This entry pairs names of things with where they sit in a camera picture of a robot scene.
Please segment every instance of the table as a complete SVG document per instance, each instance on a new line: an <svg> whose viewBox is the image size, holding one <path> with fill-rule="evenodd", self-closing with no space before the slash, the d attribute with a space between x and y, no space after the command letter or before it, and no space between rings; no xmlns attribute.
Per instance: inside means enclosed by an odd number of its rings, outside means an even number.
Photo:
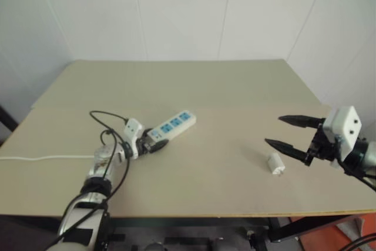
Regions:
<svg viewBox="0 0 376 251"><path fill-rule="evenodd" d="M102 128L88 115L105 110L153 127L181 110L197 123L163 150L131 164L110 203L114 217L276 217L376 211L376 195L328 162L310 167L282 156L273 176L264 138L306 150L313 129L280 115L325 116L282 60L94 62L69 65L0 148L4 156L91 155ZM105 118L115 129L121 123ZM1 161L0 213L59 216L91 160Z"/></svg>

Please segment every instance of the floor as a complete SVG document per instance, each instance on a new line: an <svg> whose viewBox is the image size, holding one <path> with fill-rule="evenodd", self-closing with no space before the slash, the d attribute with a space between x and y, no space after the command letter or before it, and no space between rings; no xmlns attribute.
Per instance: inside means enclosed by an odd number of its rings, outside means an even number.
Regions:
<svg viewBox="0 0 376 251"><path fill-rule="evenodd" d="M251 250L243 230L236 227L127 227L116 229L116 233L124 233L126 239L124 242L111 243L110 251L141 251L153 242L166 243L165 247L169 251L206 251L207 240L215 240L218 237L225 238L238 250ZM183 245L173 242L173 237L199 238L188 240ZM1 250L40 251L54 238L53 233L0 217ZM303 251L295 239L269 243L267 247L269 251Z"/></svg>

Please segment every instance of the white power strip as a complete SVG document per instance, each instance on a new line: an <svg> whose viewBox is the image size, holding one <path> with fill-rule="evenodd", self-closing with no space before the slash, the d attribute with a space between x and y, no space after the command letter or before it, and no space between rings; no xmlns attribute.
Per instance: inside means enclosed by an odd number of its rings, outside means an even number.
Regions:
<svg viewBox="0 0 376 251"><path fill-rule="evenodd" d="M196 116L189 111L183 111L150 130L147 135L158 142L171 140L196 123Z"/></svg>

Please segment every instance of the power cord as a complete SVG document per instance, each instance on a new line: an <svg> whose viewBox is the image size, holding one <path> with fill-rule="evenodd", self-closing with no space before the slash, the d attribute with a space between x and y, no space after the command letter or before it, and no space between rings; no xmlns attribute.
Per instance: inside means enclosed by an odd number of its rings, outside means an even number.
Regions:
<svg viewBox="0 0 376 251"><path fill-rule="evenodd" d="M103 134L107 133L107 134L112 134L113 138L114 138L114 147L113 147L113 151L112 151L112 154L111 154L111 157L110 157L110 161L108 162L108 165L106 167L106 170L105 170L105 173L103 174L103 177L105 177L106 173L107 173L107 170L109 168L109 165L111 164L111 161L113 159L113 155L115 154L115 150L116 150L116 145L117 145L117 139L116 137L118 137L120 140L121 140L121 145L123 146L123 144L125 144L125 141L124 139L119 135L119 133L117 133L113 128L111 128L110 126L108 126L107 124L105 124L103 121L101 121L100 119L98 119L94 114L95 113L102 113L102 114L106 114L106 115L110 115L110 116L115 116L115 117L118 117L120 119L122 119L124 121L124 123L126 124L128 122L128 119L124 118L124 117L121 117L117 114L114 114L114 113L109 113L109 112L105 112L105 111L90 111L89 114L90 116L95 120L97 121L99 124L101 124L102 126L104 126L106 128L106 130L104 130L101 134L100 134L100 139L102 141L102 144L104 143L103 141ZM130 158L127 158L126 157L126 160L127 160L127 163L126 163L126 168L125 168L125 171L124 171L124 174L122 176L122 179L120 180L119 184L117 185L117 187L114 188L114 190L111 192L111 194L105 199L102 201L102 203L96 205L89 213L87 213L84 217L82 217L81 219L79 219L76 223L74 223L72 226L70 226L69 229L67 229L66 231L64 231L60 236L58 236L53 242L51 242L48 247L45 249L49 249L51 246L57 244L60 240L62 240L67 234L69 234L71 231L73 231L76 227L78 227L81 223L83 223L84 221L86 221L87 219L89 219L96 211L98 211L99 209L103 208L106 206L106 204L108 203L108 201L112 198L113 195L115 195L115 193L119 190L119 188L121 187L121 185L123 184L125 178L127 177L127 174L128 174L128 171L129 171L129 166L130 166ZM74 199L71 200L71 202L69 203L70 205L76 200L78 199L80 196L76 196Z"/></svg>
<svg viewBox="0 0 376 251"><path fill-rule="evenodd" d="M20 160L20 161L42 161L50 159L93 159L92 155L53 155L53 156L44 156L37 158L27 158L27 157L0 157L0 161L6 160Z"/></svg>
<svg viewBox="0 0 376 251"><path fill-rule="evenodd" d="M376 179L376 176L374 176L374 175L370 175L370 174L368 174L368 173L364 174L364 176L365 176L366 178Z"/></svg>
<svg viewBox="0 0 376 251"><path fill-rule="evenodd" d="M69 208L72 206L72 204L73 204L76 200L80 199L81 197L84 197L84 196L87 195L88 193L93 192L93 191L95 191L95 190L98 189L98 188L99 188L99 186L96 186L95 188L91 189L90 191L82 192L82 193L78 194L76 197L74 197L74 198L69 202L69 204L67 205L67 207L65 208L64 213L63 213L63 216L62 216L61 218L62 218L62 219L65 218L66 214L68 213Z"/></svg>
<svg viewBox="0 0 376 251"><path fill-rule="evenodd" d="M352 251L366 243L369 243L375 240L376 240L376 233L370 233L369 235L361 236L358 239L350 242L348 245L342 247L340 251Z"/></svg>

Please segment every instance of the wall tile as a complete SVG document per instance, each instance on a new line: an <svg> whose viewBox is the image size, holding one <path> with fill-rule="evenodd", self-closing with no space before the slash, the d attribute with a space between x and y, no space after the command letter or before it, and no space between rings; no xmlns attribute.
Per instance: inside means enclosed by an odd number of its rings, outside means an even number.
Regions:
<svg viewBox="0 0 376 251"><path fill-rule="evenodd" d="M317 0L288 63L323 99L375 27L376 0Z"/></svg>
<svg viewBox="0 0 376 251"><path fill-rule="evenodd" d="M364 127L375 121L375 34L352 64L337 70L335 77L336 84L323 102L335 107L354 105Z"/></svg>
<svg viewBox="0 0 376 251"><path fill-rule="evenodd" d="M367 127L362 127L361 136L367 138L369 141L376 140L376 122L373 122Z"/></svg>
<svg viewBox="0 0 376 251"><path fill-rule="evenodd" d="M18 122L29 113L36 96L11 67L0 49L0 105Z"/></svg>
<svg viewBox="0 0 376 251"><path fill-rule="evenodd" d="M49 0L75 59L143 60L136 0Z"/></svg>
<svg viewBox="0 0 376 251"><path fill-rule="evenodd" d="M286 59L313 2L229 0L220 59Z"/></svg>
<svg viewBox="0 0 376 251"><path fill-rule="evenodd" d="M0 7L2 51L39 96L72 60L61 30L46 0L0 0Z"/></svg>
<svg viewBox="0 0 376 251"><path fill-rule="evenodd" d="M227 0L139 0L151 60L216 60Z"/></svg>

